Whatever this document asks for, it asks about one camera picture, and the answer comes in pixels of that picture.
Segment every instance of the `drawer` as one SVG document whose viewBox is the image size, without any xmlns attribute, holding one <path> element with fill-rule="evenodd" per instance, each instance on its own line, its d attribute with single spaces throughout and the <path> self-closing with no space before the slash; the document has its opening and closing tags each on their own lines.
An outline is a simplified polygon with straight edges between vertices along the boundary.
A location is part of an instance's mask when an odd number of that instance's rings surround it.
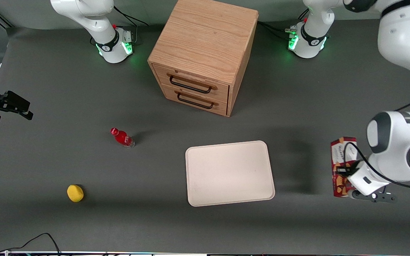
<svg viewBox="0 0 410 256">
<path fill-rule="evenodd" d="M 207 97 L 210 100 L 227 102 L 229 86 L 209 81 L 206 79 L 194 78 L 191 75 L 182 74 L 174 69 L 164 68 L 153 64 L 154 71 L 159 81 L 182 92 Z"/>
<path fill-rule="evenodd" d="M 227 103 L 198 97 L 187 92 L 181 92 L 180 90 L 177 90 L 172 86 L 161 85 L 161 89 L 164 93 L 164 96 L 169 100 L 196 107 L 208 112 L 213 112 L 218 115 L 226 116 Z"/>
</svg>

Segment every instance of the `black drawer handle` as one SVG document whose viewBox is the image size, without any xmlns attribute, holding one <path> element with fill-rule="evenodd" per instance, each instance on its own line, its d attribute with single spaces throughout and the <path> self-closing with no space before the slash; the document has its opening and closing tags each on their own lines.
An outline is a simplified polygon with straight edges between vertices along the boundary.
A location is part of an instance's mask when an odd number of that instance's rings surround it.
<svg viewBox="0 0 410 256">
<path fill-rule="evenodd" d="M 208 88 L 208 90 L 204 91 L 204 90 L 201 90 L 201 89 L 196 89 L 196 88 L 191 87 L 191 86 L 187 86 L 185 84 L 174 82 L 174 81 L 172 81 L 172 79 L 174 79 L 174 76 L 170 76 L 170 83 L 173 84 L 173 85 L 180 86 L 180 87 L 183 87 L 183 88 L 186 88 L 186 89 L 190 89 L 190 90 L 193 90 L 195 92 L 200 92 L 201 94 L 209 94 L 211 92 L 211 86 Z"/>
<path fill-rule="evenodd" d="M 211 109 L 211 108 L 213 107 L 213 105 L 214 105 L 213 102 L 211 103 L 211 106 L 205 106 L 205 105 L 198 104 L 198 103 L 195 103 L 195 102 L 192 102 L 192 101 L 189 101 L 189 100 L 185 100 L 185 99 L 182 99 L 182 98 L 179 97 L 179 96 L 181 95 L 179 92 L 177 92 L 177 93 L 178 93 L 177 99 L 178 99 L 179 101 L 186 102 L 186 103 L 195 105 L 195 106 L 197 106 L 197 107 L 203 107 L 203 108 L 205 108 L 205 109 Z"/>
</svg>

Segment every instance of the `wooden drawer cabinet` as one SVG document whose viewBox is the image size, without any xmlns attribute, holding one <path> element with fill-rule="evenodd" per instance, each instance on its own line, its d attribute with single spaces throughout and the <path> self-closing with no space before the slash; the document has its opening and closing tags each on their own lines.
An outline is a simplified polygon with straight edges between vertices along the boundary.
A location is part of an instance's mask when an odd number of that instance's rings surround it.
<svg viewBox="0 0 410 256">
<path fill-rule="evenodd" d="M 213 81 L 194 78 L 187 74 L 181 74 L 178 70 L 162 68 L 153 65 L 156 76 L 163 85 L 172 86 L 178 90 L 185 91 L 200 97 L 208 97 L 222 102 L 227 102 L 229 86 Z"/>
<path fill-rule="evenodd" d="M 258 12 L 213 0 L 178 0 L 148 64 L 164 96 L 230 116 Z"/>
<path fill-rule="evenodd" d="M 218 115 L 226 115 L 227 103 L 213 100 L 206 97 L 200 97 L 189 92 L 183 92 L 175 87 L 168 85 L 161 85 L 164 96 L 172 101 L 186 104 L 188 106 L 196 107 L 198 109 L 206 110 Z"/>
</svg>

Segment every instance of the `gray table surface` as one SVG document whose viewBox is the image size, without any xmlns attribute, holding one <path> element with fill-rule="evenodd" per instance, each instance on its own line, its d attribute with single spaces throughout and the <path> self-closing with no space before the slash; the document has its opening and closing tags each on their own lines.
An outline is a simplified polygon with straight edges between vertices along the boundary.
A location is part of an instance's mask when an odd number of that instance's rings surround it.
<svg viewBox="0 0 410 256">
<path fill-rule="evenodd" d="M 146 62 L 161 29 L 141 27 L 119 64 L 83 29 L 9 31 L 0 92 L 29 100 L 34 118 L 2 114 L 0 250 L 50 232 L 63 251 L 410 255 L 409 189 L 389 186 L 397 204 L 332 196 L 330 142 L 356 136 L 369 153 L 371 117 L 410 101 L 410 71 L 378 52 L 378 21 L 335 22 L 311 60 L 258 26 L 230 118 L 164 98 Z M 116 144 L 112 127 L 137 146 Z M 275 198 L 190 206 L 186 149 L 251 140 L 268 145 Z"/>
</svg>

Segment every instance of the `bottle cap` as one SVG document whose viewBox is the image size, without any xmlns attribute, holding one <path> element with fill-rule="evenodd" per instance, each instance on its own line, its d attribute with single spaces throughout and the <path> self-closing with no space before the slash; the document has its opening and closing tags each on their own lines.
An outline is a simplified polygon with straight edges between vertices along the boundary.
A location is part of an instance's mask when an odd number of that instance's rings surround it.
<svg viewBox="0 0 410 256">
<path fill-rule="evenodd" d="M 110 130 L 110 133 L 112 133 L 112 135 L 118 135 L 119 130 L 116 129 L 116 128 L 112 128 L 112 129 Z"/>
</svg>

